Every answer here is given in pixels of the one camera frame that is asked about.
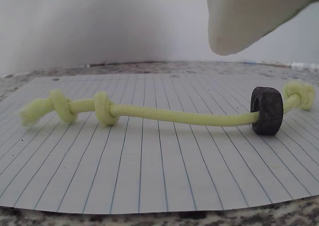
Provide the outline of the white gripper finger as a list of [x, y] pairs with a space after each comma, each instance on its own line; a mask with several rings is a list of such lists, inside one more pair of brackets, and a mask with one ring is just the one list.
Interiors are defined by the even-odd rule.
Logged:
[[318, 0], [207, 0], [208, 42], [222, 56], [248, 48]]

